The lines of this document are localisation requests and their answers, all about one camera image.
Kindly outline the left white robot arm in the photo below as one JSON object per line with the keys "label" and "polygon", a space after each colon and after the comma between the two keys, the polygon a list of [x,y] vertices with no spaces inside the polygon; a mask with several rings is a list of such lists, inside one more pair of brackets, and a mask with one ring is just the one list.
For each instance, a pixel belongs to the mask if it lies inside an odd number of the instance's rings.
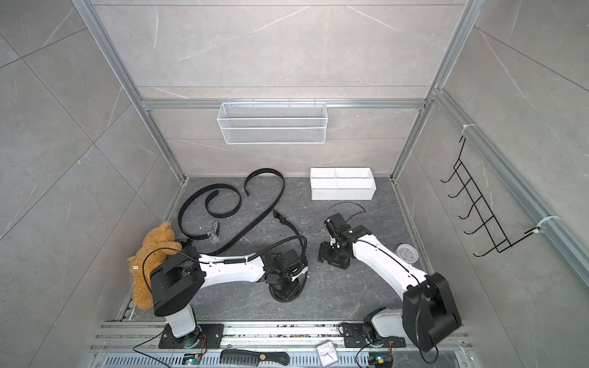
{"label": "left white robot arm", "polygon": [[189,246],[151,271],[153,312],[165,318],[170,328],[167,335],[180,339],[197,331],[190,302],[200,289],[233,282],[265,282],[275,300],[288,303],[302,293],[307,272],[306,256],[295,250],[217,257],[201,255]]}

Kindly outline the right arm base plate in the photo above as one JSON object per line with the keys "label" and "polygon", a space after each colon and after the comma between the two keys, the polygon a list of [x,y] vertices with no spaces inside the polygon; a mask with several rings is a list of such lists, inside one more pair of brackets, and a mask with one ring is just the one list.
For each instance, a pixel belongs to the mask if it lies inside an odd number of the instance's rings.
{"label": "right arm base plate", "polygon": [[406,347],[406,340],[403,337],[382,337],[373,327],[368,324],[351,324],[342,322],[337,327],[338,332],[344,339],[346,348],[363,347],[369,343],[376,346],[400,348]]}

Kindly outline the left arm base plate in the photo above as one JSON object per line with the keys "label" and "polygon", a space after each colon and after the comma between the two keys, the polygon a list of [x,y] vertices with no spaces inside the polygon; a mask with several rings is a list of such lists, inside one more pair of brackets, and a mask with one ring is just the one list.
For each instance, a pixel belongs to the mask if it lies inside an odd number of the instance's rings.
{"label": "left arm base plate", "polygon": [[174,337],[170,325],[166,325],[158,344],[159,349],[219,349],[223,337],[223,324],[198,324],[195,331],[184,337]]}

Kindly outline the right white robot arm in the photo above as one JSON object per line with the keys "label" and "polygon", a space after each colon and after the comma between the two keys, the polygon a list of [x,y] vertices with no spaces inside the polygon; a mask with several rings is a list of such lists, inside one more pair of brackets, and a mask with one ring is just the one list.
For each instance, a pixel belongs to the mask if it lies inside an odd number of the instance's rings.
{"label": "right white robot arm", "polygon": [[415,268],[383,245],[371,230],[349,225],[339,213],[324,224],[330,240],[320,244],[319,262],[345,270],[356,259],[402,299],[400,309],[380,308],[365,317],[363,335],[367,340],[403,337],[428,352],[462,326],[449,282],[441,274]]}

